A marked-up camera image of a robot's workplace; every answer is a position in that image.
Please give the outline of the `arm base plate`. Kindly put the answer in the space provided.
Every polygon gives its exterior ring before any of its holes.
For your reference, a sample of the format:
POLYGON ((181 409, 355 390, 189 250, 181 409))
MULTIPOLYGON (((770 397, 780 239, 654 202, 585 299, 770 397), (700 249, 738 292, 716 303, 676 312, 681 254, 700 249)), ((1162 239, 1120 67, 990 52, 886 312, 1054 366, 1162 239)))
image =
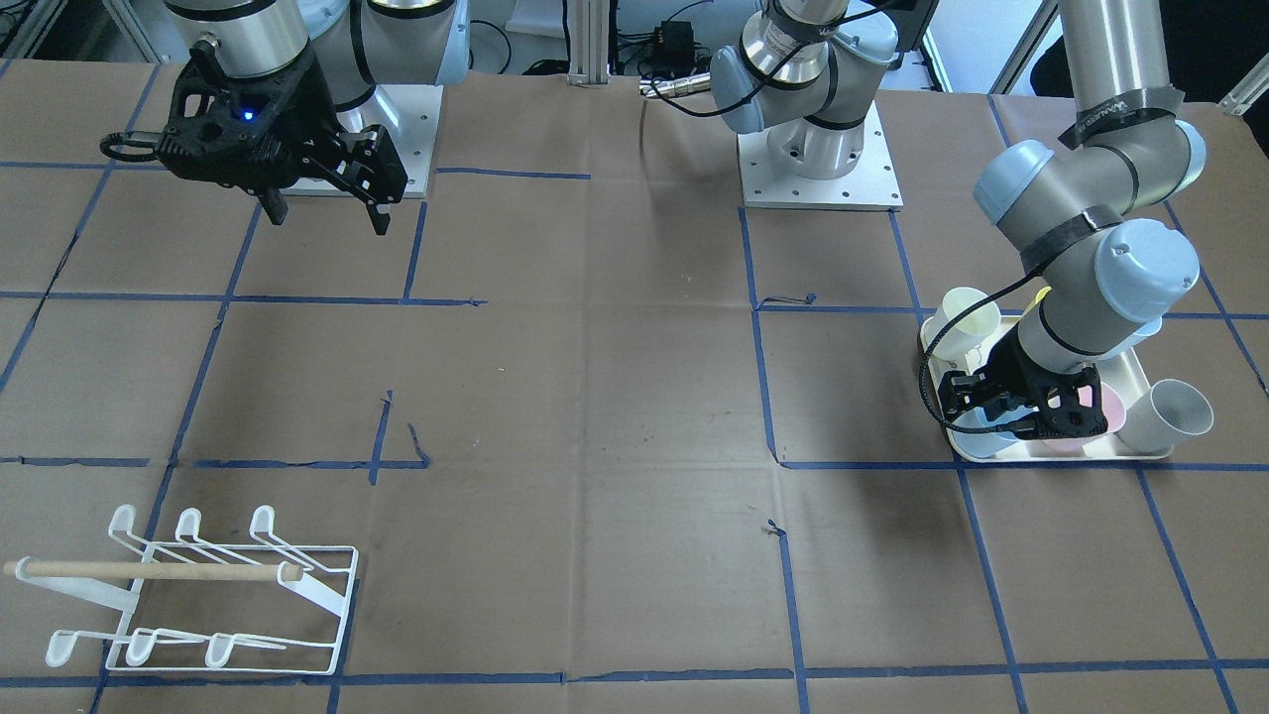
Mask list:
POLYGON ((905 203, 876 104, 848 131, 798 119, 741 134, 739 166, 747 207, 888 211, 905 203))
POLYGON ((362 202, 393 205, 425 197, 431 171, 442 89, 431 85, 378 85, 343 113, 324 84, 305 89, 293 114, 302 140, 291 141, 298 156, 297 180, 286 197, 348 194, 362 202))

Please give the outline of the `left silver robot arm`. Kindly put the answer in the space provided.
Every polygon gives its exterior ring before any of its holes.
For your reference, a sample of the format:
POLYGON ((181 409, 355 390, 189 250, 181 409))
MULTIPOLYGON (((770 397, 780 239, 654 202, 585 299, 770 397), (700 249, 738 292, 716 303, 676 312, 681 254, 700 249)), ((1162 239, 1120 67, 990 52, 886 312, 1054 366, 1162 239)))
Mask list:
MULTIPOLYGON (((975 185, 983 216, 1016 249, 1025 280, 1049 293, 1003 335, 975 372, 917 386, 928 413, 952 432, 976 432, 964 413, 983 411, 982 432, 1024 441, 1107 432, 1096 361, 1160 320, 1200 276, 1192 241, 1132 212, 1192 185, 1206 167, 1206 140, 1178 118, 1156 1, 1062 1, 1060 15, 1076 115, 1066 153, 1016 142, 975 185)), ((807 142, 857 140, 897 51, 884 5, 853 13, 845 1, 766 1, 733 44, 709 63, 714 114, 735 134, 794 134, 793 166, 826 179, 807 142)))

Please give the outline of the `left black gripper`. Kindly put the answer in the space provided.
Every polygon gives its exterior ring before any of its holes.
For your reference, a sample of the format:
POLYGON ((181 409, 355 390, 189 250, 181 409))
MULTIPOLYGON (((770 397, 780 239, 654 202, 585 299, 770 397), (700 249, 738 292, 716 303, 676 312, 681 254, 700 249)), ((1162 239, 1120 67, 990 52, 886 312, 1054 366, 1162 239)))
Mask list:
POLYGON ((1091 363, 1071 374, 1049 372, 1023 351, 1018 330, 1011 328, 997 340, 977 372, 952 370, 943 375, 937 391, 939 420, 952 426, 961 413, 978 407, 983 407, 987 419, 996 419, 1025 406, 1033 411, 1011 424, 958 429, 961 432, 1010 430, 1023 441, 1096 438, 1107 432, 1098 388, 1100 380, 1091 363))

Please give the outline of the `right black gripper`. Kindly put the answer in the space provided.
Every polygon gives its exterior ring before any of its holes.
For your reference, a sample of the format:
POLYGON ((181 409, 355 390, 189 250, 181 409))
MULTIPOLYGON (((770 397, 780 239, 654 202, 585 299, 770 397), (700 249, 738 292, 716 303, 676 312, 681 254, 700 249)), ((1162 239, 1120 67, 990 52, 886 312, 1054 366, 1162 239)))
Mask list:
POLYGON ((367 204, 376 235, 387 235, 406 169, 385 126, 345 131, 313 49, 254 79, 230 77, 208 41, 189 52, 162 131, 107 134, 99 142, 105 157, 156 160, 176 178, 241 188, 274 226, 288 216, 282 189, 322 179, 367 204))

